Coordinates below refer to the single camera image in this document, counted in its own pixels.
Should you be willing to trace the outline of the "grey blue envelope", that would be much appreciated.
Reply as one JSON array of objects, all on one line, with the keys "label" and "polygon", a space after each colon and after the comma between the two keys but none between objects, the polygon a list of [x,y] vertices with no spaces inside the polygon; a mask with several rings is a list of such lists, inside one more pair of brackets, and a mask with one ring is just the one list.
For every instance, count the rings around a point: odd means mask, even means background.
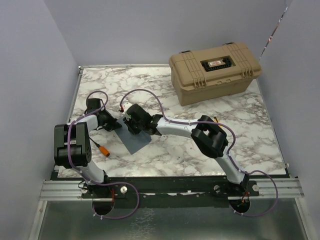
[{"label": "grey blue envelope", "polygon": [[129,132],[127,125],[124,123],[123,117],[120,117],[117,122],[121,124],[121,128],[116,129],[115,133],[131,155],[138,152],[151,142],[151,136],[143,131],[137,135]]}]

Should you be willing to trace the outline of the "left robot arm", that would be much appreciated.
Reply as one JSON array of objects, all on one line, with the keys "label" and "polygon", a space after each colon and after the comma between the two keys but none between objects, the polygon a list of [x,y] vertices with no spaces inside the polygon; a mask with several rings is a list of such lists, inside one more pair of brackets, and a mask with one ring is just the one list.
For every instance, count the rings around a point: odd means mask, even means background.
[{"label": "left robot arm", "polygon": [[58,124],[54,127],[54,161],[57,166],[77,171],[84,177],[84,188],[103,198],[110,193],[110,180],[92,160],[89,133],[98,129],[111,132],[122,126],[106,110],[100,98],[88,99],[84,113],[86,116],[73,125]]}]

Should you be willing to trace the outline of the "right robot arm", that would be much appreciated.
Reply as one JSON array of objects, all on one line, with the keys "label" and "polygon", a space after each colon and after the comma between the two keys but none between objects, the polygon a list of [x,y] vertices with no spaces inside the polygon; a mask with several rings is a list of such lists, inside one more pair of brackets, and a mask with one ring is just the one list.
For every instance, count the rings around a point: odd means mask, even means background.
[{"label": "right robot arm", "polygon": [[227,148],[229,142],[227,133],[222,129],[224,125],[207,115],[195,120],[167,118],[163,114],[150,115],[138,104],[122,106],[120,110],[124,113],[123,122],[132,135],[144,132],[149,136],[172,135],[190,138],[202,154],[216,160],[234,195],[240,196],[247,191],[250,177],[232,157],[231,149]]}]

